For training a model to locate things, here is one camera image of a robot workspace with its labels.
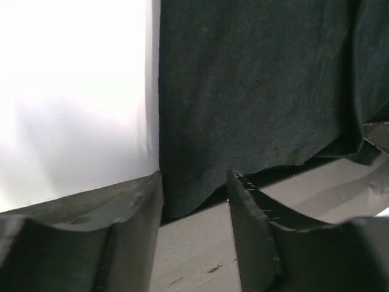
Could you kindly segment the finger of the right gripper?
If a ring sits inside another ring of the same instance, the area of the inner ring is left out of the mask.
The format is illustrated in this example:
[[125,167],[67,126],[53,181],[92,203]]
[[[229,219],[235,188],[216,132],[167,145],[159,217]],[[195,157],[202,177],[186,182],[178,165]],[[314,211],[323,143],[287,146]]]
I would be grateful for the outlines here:
[[372,122],[363,125],[364,139],[381,152],[389,153],[389,123]]

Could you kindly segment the black t shirt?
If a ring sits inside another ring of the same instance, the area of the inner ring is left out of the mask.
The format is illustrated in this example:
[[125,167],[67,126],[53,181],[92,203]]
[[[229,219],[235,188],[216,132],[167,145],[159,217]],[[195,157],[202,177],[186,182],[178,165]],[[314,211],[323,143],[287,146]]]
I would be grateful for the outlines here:
[[165,215],[226,181],[377,151],[388,119],[387,1],[162,1],[159,165]]

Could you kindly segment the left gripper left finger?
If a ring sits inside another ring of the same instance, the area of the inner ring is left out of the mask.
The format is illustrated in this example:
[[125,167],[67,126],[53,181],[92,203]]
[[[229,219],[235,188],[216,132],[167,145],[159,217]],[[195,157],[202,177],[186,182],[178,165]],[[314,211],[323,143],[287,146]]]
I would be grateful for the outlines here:
[[154,172],[67,223],[1,216],[2,291],[148,291],[164,196]]

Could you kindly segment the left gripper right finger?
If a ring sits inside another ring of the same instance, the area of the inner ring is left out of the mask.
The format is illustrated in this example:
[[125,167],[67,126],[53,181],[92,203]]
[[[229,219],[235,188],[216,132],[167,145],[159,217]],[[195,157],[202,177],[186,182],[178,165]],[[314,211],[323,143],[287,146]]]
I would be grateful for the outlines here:
[[388,218],[331,224],[227,174],[233,237],[243,291],[387,291]]

